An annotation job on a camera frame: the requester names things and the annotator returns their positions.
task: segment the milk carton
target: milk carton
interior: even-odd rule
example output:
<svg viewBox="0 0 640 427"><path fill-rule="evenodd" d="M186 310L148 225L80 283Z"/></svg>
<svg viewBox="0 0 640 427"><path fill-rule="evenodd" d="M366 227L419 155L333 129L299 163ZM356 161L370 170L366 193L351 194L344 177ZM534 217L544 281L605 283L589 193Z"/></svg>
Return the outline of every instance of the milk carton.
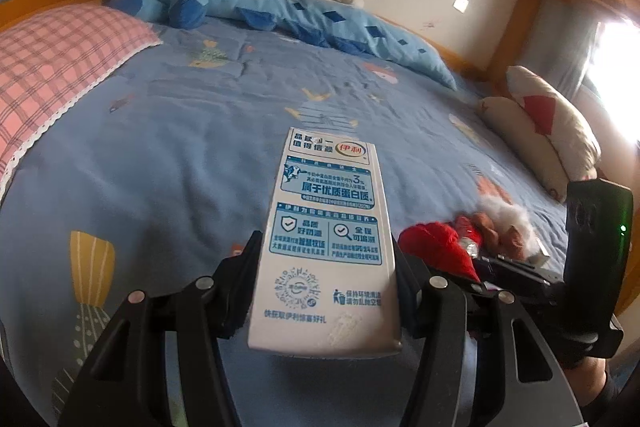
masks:
<svg viewBox="0 0 640 427"><path fill-rule="evenodd" d="M262 242L248 344L301 357L399 351L393 245L372 144L289 130Z"/></svg>

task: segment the silver screw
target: silver screw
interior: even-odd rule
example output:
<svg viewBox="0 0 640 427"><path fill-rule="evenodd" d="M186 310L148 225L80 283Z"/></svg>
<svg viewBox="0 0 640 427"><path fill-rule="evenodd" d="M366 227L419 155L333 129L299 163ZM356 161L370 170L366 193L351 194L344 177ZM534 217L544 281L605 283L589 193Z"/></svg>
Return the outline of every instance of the silver screw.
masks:
<svg viewBox="0 0 640 427"><path fill-rule="evenodd" d="M440 275L434 275L433 277L431 277L431 279L429 279L429 284L439 290L444 290L444 288L446 288L447 285L449 285L447 280L444 277L441 277Z"/></svg>
<svg viewBox="0 0 640 427"><path fill-rule="evenodd" d="M138 304L143 300L145 300L145 293L142 290L132 291L129 294L129 297L127 297L127 301L129 301L131 304Z"/></svg>
<svg viewBox="0 0 640 427"><path fill-rule="evenodd" d="M501 291L498 293L498 299L500 299L505 304L513 304L516 298L513 296L513 293L508 291Z"/></svg>
<svg viewBox="0 0 640 427"><path fill-rule="evenodd" d="M198 290L208 290L213 287L213 279L211 277L200 277L196 281L196 288Z"/></svg>

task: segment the light switch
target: light switch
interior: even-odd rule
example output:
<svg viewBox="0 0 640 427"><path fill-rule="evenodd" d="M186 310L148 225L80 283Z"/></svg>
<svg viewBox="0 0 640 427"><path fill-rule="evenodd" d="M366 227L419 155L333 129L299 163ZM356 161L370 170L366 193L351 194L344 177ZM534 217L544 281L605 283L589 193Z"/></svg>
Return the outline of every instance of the light switch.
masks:
<svg viewBox="0 0 640 427"><path fill-rule="evenodd" d="M455 0L453 2L453 7L461 13L465 12L467 6L469 6L468 0Z"/></svg>

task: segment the beige cushion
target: beige cushion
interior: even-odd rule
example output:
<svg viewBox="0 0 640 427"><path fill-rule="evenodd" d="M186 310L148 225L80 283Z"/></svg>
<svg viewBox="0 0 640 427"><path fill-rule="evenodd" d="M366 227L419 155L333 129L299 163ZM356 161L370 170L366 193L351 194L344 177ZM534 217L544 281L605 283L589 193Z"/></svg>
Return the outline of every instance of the beige cushion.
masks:
<svg viewBox="0 0 640 427"><path fill-rule="evenodd" d="M571 181L590 177L600 160L600 146L585 117L542 78L521 66L507 70L513 100L548 137Z"/></svg>
<svg viewBox="0 0 640 427"><path fill-rule="evenodd" d="M551 197L564 202L569 179L556 150L545 136L536 133L536 124L523 108L508 98L490 96L480 100L478 113L531 169Z"/></svg>

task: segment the blue bed sheet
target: blue bed sheet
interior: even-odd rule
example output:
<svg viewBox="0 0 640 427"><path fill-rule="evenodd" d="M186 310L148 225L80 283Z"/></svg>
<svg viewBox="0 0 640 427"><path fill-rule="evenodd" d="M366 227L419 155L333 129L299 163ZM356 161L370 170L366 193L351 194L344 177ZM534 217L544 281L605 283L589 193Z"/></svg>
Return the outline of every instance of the blue bed sheet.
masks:
<svg viewBox="0 0 640 427"><path fill-rule="evenodd" d="M130 291L177 291L263 228L290 126L376 144L396 235L474 211L479 187L495 184L529 210L547 267L561 269L564 208L482 124L463 83L453 92L377 58L212 18L157 30L164 44L34 145L0 210L0 319L15 377L51 424ZM248 427L396 426L420 343L388 359L300 360L248 350L243 328L221 350Z"/></svg>

